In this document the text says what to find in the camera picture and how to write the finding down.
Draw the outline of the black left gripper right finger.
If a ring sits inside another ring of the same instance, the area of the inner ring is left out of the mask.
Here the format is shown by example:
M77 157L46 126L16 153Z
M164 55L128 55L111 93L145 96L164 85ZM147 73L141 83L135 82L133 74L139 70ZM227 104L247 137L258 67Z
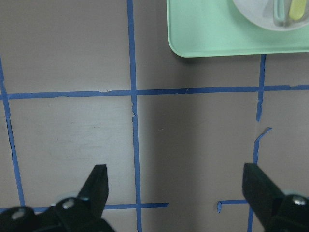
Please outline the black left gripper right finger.
M242 193L266 232L307 232L309 198L284 192L255 163L243 166Z

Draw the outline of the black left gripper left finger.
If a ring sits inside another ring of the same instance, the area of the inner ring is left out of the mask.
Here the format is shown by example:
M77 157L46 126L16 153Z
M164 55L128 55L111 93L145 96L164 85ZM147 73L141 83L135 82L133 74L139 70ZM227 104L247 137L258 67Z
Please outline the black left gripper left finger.
M40 214L26 206L12 207L0 214L2 232L112 232L102 219L108 198L105 164L95 165L75 197L67 197Z

